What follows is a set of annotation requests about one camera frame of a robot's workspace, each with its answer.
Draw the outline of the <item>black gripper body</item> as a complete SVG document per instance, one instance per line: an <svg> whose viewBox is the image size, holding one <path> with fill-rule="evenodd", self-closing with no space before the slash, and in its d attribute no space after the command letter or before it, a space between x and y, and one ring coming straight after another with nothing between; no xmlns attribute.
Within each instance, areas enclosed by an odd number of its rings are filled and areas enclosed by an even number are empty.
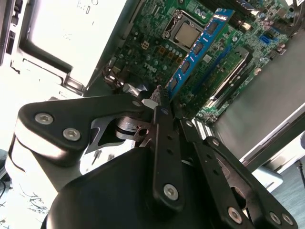
<svg viewBox="0 0 305 229"><path fill-rule="evenodd" d="M158 206L152 196L153 154L132 149L71 181L57 195L46 229L221 229L223 223L198 185L193 167L182 165L186 202L181 212Z"/></svg>

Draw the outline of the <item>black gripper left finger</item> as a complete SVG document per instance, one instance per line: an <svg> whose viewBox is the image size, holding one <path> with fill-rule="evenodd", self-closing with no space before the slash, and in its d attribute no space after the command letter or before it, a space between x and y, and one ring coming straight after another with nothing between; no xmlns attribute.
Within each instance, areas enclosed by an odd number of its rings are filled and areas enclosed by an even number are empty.
<svg viewBox="0 0 305 229"><path fill-rule="evenodd" d="M182 211L185 203L179 137L169 96L162 87L152 94L155 108L130 94L53 100L24 105L15 137L26 149L63 167L77 164L99 142L131 138L133 149L148 149L152 160L152 197L162 208Z"/></svg>

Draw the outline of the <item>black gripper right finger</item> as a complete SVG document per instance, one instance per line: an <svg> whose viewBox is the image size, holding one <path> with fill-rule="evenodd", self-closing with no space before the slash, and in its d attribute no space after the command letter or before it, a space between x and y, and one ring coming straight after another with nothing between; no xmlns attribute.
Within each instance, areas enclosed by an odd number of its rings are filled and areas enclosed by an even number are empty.
<svg viewBox="0 0 305 229"><path fill-rule="evenodd" d="M202 139L180 106L175 107L181 142L206 191L213 229L296 229L293 216L217 138Z"/></svg>

